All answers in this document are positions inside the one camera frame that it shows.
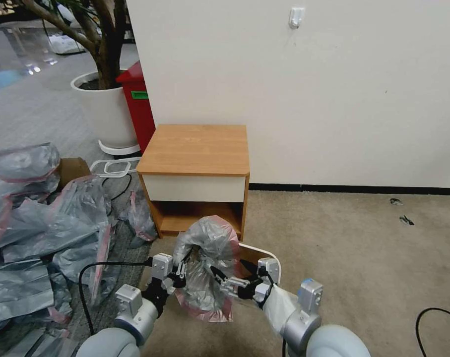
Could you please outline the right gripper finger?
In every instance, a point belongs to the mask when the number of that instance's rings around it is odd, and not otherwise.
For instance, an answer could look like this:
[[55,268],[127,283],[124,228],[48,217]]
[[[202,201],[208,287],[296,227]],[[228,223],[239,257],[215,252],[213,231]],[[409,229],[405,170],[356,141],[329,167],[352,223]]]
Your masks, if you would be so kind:
[[222,293],[232,297],[246,296],[248,280],[237,277],[227,277],[221,270],[214,266],[210,266],[210,270]]
[[241,277],[242,278],[259,278],[258,266],[248,260],[241,260]]

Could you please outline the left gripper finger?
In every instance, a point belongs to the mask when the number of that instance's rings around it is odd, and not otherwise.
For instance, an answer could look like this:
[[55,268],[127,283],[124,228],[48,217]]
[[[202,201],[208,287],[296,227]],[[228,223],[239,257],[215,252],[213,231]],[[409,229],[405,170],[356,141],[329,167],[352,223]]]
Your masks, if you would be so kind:
[[172,268],[172,276],[174,279],[185,279],[187,275],[187,264],[189,260],[185,259],[174,265]]
[[167,292],[174,292],[176,289],[182,289],[187,285],[185,276],[166,277],[162,281],[162,289]]

